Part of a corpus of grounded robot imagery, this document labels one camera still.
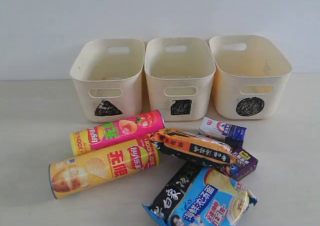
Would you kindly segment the orange black noodle packet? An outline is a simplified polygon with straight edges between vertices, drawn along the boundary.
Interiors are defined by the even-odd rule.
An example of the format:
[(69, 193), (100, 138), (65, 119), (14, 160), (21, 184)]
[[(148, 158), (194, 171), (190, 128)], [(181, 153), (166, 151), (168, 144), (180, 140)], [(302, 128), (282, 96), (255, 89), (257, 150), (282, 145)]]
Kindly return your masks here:
[(150, 140), (163, 154), (207, 167), (231, 165), (237, 160), (231, 146), (180, 129), (158, 130), (150, 135)]

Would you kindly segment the white blue milk carton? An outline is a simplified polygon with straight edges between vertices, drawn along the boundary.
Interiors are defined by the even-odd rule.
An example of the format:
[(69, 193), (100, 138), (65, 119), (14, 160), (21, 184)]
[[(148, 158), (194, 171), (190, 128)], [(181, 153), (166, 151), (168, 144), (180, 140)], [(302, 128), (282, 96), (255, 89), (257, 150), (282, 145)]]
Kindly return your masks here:
[(215, 121), (207, 117), (202, 119), (198, 128), (200, 135), (221, 141), (234, 148), (243, 147), (246, 130), (245, 127)]

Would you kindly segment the blue black noodle packet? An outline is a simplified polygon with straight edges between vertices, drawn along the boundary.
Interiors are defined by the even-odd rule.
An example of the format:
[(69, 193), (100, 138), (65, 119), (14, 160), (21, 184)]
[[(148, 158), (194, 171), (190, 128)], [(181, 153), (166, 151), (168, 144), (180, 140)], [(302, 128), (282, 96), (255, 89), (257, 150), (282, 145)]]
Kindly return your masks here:
[(257, 198), (242, 183), (213, 168), (187, 162), (150, 205), (158, 225), (236, 225)]

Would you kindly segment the purple juice carton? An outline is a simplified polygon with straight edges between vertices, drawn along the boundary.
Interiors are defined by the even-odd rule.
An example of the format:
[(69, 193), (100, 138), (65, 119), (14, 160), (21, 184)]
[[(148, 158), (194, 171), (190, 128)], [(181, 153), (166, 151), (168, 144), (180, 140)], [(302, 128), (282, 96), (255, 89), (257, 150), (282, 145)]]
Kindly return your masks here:
[(223, 165), (218, 167), (218, 171), (222, 174), (233, 178), (237, 181), (255, 171), (258, 165), (258, 159), (248, 153), (243, 148), (234, 148), (232, 155), (236, 157), (236, 161), (230, 165)]

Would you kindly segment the pink Lays chips can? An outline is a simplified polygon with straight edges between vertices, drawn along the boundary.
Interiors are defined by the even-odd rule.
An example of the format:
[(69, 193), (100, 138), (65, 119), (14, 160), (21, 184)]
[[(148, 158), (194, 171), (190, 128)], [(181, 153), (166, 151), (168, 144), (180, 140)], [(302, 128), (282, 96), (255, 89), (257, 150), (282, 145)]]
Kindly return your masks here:
[(164, 127), (161, 113), (154, 110), (73, 132), (70, 134), (73, 156), (133, 140)]

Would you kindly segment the cream bin with square mark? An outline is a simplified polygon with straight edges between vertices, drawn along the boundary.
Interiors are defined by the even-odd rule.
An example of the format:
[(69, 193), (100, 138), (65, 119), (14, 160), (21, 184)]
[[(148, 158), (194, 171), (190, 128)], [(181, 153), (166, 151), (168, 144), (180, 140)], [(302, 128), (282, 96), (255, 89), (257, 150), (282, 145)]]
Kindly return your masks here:
[(207, 112), (216, 66), (206, 41), (156, 38), (144, 59), (151, 110), (165, 121), (194, 121)]

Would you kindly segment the cream bin with triangle mark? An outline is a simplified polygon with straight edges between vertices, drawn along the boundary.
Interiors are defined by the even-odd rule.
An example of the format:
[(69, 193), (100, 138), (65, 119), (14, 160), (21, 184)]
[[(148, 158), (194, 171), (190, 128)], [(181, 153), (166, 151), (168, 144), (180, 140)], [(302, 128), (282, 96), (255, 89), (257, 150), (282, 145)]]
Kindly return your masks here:
[(145, 44), (138, 39), (96, 39), (70, 69), (86, 118), (111, 122), (142, 111)]

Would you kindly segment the cream bin with circle mark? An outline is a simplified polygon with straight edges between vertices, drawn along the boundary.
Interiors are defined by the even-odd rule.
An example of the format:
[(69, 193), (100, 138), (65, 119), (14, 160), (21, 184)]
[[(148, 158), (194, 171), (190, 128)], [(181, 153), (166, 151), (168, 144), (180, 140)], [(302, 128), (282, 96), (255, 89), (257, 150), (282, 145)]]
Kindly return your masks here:
[(234, 120), (273, 116), (292, 72), (282, 52), (256, 35), (216, 36), (209, 47), (216, 65), (212, 86), (216, 111)]

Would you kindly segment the yellow Lays chips can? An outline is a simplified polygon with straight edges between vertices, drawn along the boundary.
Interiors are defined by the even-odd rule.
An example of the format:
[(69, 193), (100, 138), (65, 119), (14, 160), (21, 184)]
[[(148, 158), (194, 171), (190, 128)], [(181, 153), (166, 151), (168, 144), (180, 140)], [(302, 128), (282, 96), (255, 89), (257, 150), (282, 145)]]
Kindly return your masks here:
[(56, 199), (157, 166), (159, 152), (150, 136), (52, 163), (49, 181)]

